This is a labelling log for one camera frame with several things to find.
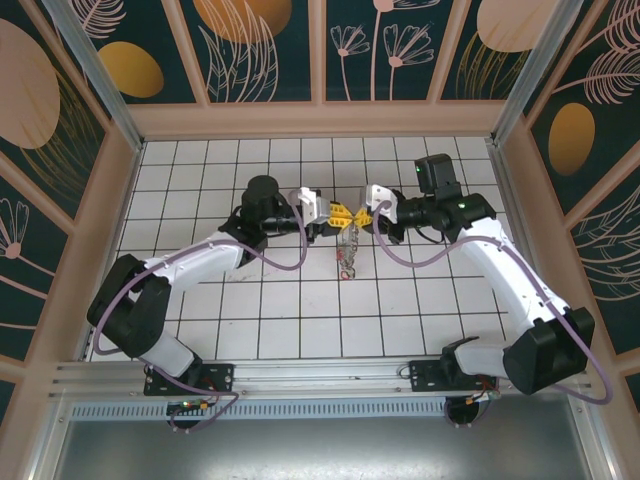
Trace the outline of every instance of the black bracket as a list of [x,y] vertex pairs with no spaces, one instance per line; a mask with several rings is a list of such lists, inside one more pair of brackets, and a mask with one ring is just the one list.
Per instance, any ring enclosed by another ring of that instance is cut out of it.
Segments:
[[[234,369],[235,367],[231,363],[203,363],[199,380],[195,383],[194,388],[211,391],[215,388],[217,392],[231,392]],[[155,370],[147,370],[144,395],[146,397],[197,396],[197,394],[168,382]]]
[[[447,376],[440,360],[414,360],[409,362],[409,380],[413,392],[473,392],[482,390],[482,382],[475,375],[459,373],[454,382]],[[496,388],[496,378],[486,377]]]

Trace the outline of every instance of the floral wallpaper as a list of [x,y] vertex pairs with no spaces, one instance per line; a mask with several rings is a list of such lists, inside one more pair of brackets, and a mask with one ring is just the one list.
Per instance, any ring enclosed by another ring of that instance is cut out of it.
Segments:
[[24,361],[67,235],[0,177],[0,357]]
[[449,0],[327,1],[326,99],[425,100]]

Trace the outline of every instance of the dark green wall panel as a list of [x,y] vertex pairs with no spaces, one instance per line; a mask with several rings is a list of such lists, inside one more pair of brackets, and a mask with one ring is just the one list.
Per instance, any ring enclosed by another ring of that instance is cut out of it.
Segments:
[[0,355],[24,360],[67,235],[0,177]]
[[[411,9],[401,8],[403,2],[396,3],[392,11],[379,14],[378,35],[374,38],[378,10],[373,2],[327,1],[328,101],[372,100],[374,43],[375,100],[426,99],[451,2],[404,2],[415,6]],[[339,49],[349,55],[342,57]],[[393,57],[402,60],[402,66],[392,69]]]
[[[249,8],[252,5],[257,8],[261,1],[249,1]],[[199,2],[213,9],[216,12],[213,15],[226,15],[221,0]],[[218,35],[210,28],[209,22],[200,16],[194,0],[180,0],[180,4],[211,102],[311,100],[309,11],[306,0],[265,1],[268,5],[260,8],[265,9],[263,16],[273,25],[265,25],[264,30],[258,26],[260,41],[253,42],[252,48],[247,48],[243,41],[249,35],[249,29]],[[230,31],[232,22],[228,19],[243,14],[243,10],[239,10],[244,8],[241,2],[229,1],[227,7],[232,14],[219,22],[218,33],[224,29]],[[291,14],[287,21],[289,8]],[[258,38],[256,28],[252,30],[252,38]]]
[[616,353],[640,348],[640,168],[571,233]]
[[[18,144],[12,143],[9,140],[15,142],[15,139],[7,132],[0,131],[0,151],[62,210],[74,218],[102,145],[105,135],[104,129],[17,0],[5,2],[0,6],[0,19],[18,27],[39,45],[39,48],[51,62],[53,68],[51,74],[56,78],[60,92],[59,115],[57,118],[51,118],[51,122],[53,120],[57,122],[53,123],[55,131],[46,143],[39,148],[19,146],[20,142]],[[0,34],[15,36],[15,29],[11,25],[5,23],[4,32],[0,30]],[[6,43],[8,44],[3,48],[11,49],[11,43]],[[26,55],[20,58],[24,58],[22,65],[5,65],[2,68],[14,68],[16,71],[22,71],[20,69],[24,68],[24,71],[32,71],[28,70],[33,68],[33,65],[29,63],[32,61],[31,58]],[[16,82],[19,81],[21,80],[16,77],[12,80],[12,85],[18,85]],[[34,121],[23,128],[27,135],[38,136],[40,133],[36,130],[44,122],[36,119],[42,115],[50,114],[50,106],[47,105],[50,99],[43,98],[43,92],[31,93],[30,99],[28,104],[14,104],[13,107],[16,111],[12,111],[11,108],[0,110],[0,116],[6,116],[4,121],[7,122],[5,123],[7,125],[12,121],[18,121],[16,119],[19,114],[24,115],[25,112],[31,112],[31,119]]]

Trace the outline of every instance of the purple cable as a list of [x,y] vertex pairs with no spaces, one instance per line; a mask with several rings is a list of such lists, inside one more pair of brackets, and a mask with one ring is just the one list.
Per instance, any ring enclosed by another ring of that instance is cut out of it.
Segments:
[[[290,204],[293,203],[291,201],[291,199],[293,198],[293,196],[296,193],[297,193],[297,190],[294,190],[291,193],[289,193],[289,202],[290,202]],[[181,251],[179,253],[176,253],[176,254],[170,256],[169,258],[165,259],[164,262],[160,262],[160,263],[148,268],[147,270],[145,270],[144,272],[140,273],[139,275],[136,275],[124,287],[122,287],[122,289],[118,292],[118,294],[115,297],[113,297],[113,300],[111,300],[111,303],[107,306],[107,308],[105,309],[104,313],[102,314],[102,317],[100,317],[100,321],[96,325],[96,330],[95,330],[94,336],[93,336],[93,350],[98,355],[112,355],[114,353],[120,352],[121,350],[119,348],[113,348],[111,350],[103,350],[102,348],[100,348],[100,344],[99,344],[100,336],[102,335],[102,330],[104,328],[104,325],[107,323],[107,320],[109,319],[109,317],[113,313],[113,310],[116,308],[116,305],[118,305],[120,300],[122,300],[125,297],[125,295],[127,295],[129,293],[129,290],[131,290],[135,285],[140,283],[146,277],[148,277],[152,273],[156,272],[157,270],[159,270],[161,268],[164,268],[165,266],[171,265],[172,263],[176,262],[177,260],[180,260],[181,258],[186,257],[187,255],[191,255],[192,253],[199,252],[200,250],[204,250],[204,249],[207,249],[207,248],[213,248],[213,247],[216,247],[216,246],[240,247],[243,250],[246,250],[250,254],[254,255],[256,258],[259,258],[264,263],[266,263],[268,265],[271,265],[272,267],[276,267],[276,268],[278,268],[280,270],[293,271],[293,270],[299,269],[302,266],[302,264],[305,262],[306,258],[307,258],[307,248],[308,248],[309,245],[308,245],[308,242],[307,242],[307,236],[306,236],[306,232],[305,232],[305,229],[304,229],[304,222],[302,220],[302,217],[300,216],[300,213],[298,212],[297,208],[292,207],[292,210],[293,210],[294,216],[296,217],[296,222],[298,223],[298,227],[300,227],[300,236],[302,237],[302,254],[300,255],[300,260],[298,261],[298,263],[296,263],[295,265],[281,265],[279,263],[274,262],[273,260],[268,259],[263,254],[261,254],[260,252],[254,250],[253,248],[249,247],[248,245],[245,245],[243,243],[236,242],[236,241],[233,241],[233,240],[212,240],[210,242],[203,242],[203,243],[199,243],[199,244],[196,244],[196,245],[192,245],[191,247],[189,247],[189,248],[187,248],[187,249],[185,249],[185,250],[183,250],[183,251]],[[147,362],[147,361],[145,361],[143,359],[140,359],[140,360],[144,364],[146,364],[147,367],[154,369],[156,372],[158,372],[160,375],[162,375],[168,382],[171,382],[174,385],[176,385],[176,386],[178,386],[178,387],[180,387],[183,390],[186,390],[188,392],[197,393],[199,395],[207,395],[207,396],[211,396],[211,397],[217,397],[217,398],[225,397],[225,396],[233,397],[233,399],[229,403],[227,403],[213,417],[198,423],[195,427],[193,427],[191,429],[184,430],[184,433],[195,432],[197,430],[201,430],[201,429],[205,428],[206,426],[210,425],[220,415],[222,415],[224,412],[226,412],[229,409],[229,407],[231,407],[231,405],[233,405],[238,400],[238,394],[236,392],[211,392],[209,390],[202,390],[202,389],[199,389],[199,388],[191,387],[191,386],[189,386],[189,385],[187,385],[185,383],[182,383],[182,382],[176,380],[175,378],[173,378],[171,375],[169,375],[164,370],[154,367],[149,362]],[[173,424],[173,419],[171,419],[171,423],[172,423],[172,426],[175,428],[175,424]]]
[[496,240],[495,238],[477,235],[477,236],[470,236],[470,237],[466,237],[458,240],[457,242],[447,247],[445,250],[438,253],[437,255],[434,255],[433,257],[429,258],[428,260],[423,260],[421,262],[409,262],[407,260],[404,260],[398,257],[396,254],[394,254],[389,248],[389,246],[385,243],[384,238],[380,233],[380,227],[378,225],[380,212],[382,211],[382,209],[389,208],[389,207],[391,207],[391,202],[388,200],[385,200],[380,205],[378,205],[378,208],[376,208],[376,210],[373,212],[373,233],[376,239],[378,240],[378,243],[380,244],[380,247],[382,248],[382,250],[392,260],[399,263],[400,265],[403,265],[409,268],[426,267],[427,265],[431,265],[432,263],[437,262],[452,250],[455,250],[456,248],[459,248],[465,243],[469,243],[469,242],[490,243],[498,247],[498,249],[503,250],[507,255],[509,255],[511,259],[514,262],[516,262],[516,264],[520,267],[522,272],[526,275],[527,279],[529,280],[529,282],[531,283],[531,285],[533,286],[533,288],[535,289],[536,293],[538,294],[540,299],[543,301],[543,303],[546,304],[547,308],[551,311],[551,313],[555,315],[555,317],[558,319],[560,324],[567,331],[569,336],[573,339],[574,342],[576,342],[580,350],[582,350],[582,352],[587,356],[587,358],[591,360],[593,367],[598,372],[598,375],[600,375],[600,379],[604,384],[605,396],[603,398],[593,398],[587,395],[583,395],[580,392],[576,392],[575,390],[565,387],[564,385],[553,385],[553,386],[556,389],[561,390],[569,395],[572,395],[580,400],[584,400],[585,402],[593,403],[595,405],[606,405],[609,402],[611,402],[611,400],[613,399],[613,386],[611,385],[611,380],[609,379],[606,372],[604,371],[604,368],[602,368],[602,365],[600,365],[600,363],[596,359],[593,352],[591,352],[589,347],[587,347],[587,345],[582,341],[580,336],[573,330],[573,328],[571,328],[571,325],[569,325],[569,322],[567,322],[567,320],[564,318],[562,313],[560,313],[560,311],[555,307],[555,305],[553,305],[550,302],[549,297],[544,292],[543,288],[540,286],[535,276],[531,273],[529,266],[526,264],[526,262],[522,258],[520,258],[520,256],[516,252],[514,252],[509,246],[503,245],[500,241]]

